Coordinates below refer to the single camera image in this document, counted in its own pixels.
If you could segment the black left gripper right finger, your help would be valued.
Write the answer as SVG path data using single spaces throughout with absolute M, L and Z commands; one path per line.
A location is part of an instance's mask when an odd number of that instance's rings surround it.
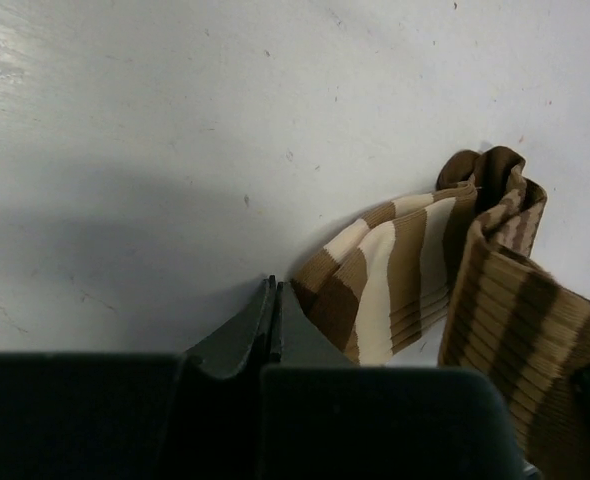
M 277 285 L 272 315 L 272 362 L 301 368 L 354 367 L 304 315 L 292 286 L 284 282 Z

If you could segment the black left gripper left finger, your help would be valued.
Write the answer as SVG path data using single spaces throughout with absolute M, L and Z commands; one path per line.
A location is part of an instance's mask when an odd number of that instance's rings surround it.
M 276 279 L 263 279 L 248 303 L 187 352 L 186 367 L 215 380 L 239 376 L 254 356 L 267 352 L 276 299 Z

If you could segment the brown striped sock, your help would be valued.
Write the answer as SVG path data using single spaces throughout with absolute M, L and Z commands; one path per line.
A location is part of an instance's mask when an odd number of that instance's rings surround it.
M 590 479 L 571 383 L 590 365 L 590 300 L 530 257 L 547 195 L 524 166 L 503 146 L 456 153 L 434 192 L 364 213 L 291 284 L 305 316 L 362 366 L 443 325 L 439 365 L 489 377 L 526 459 L 548 479 Z

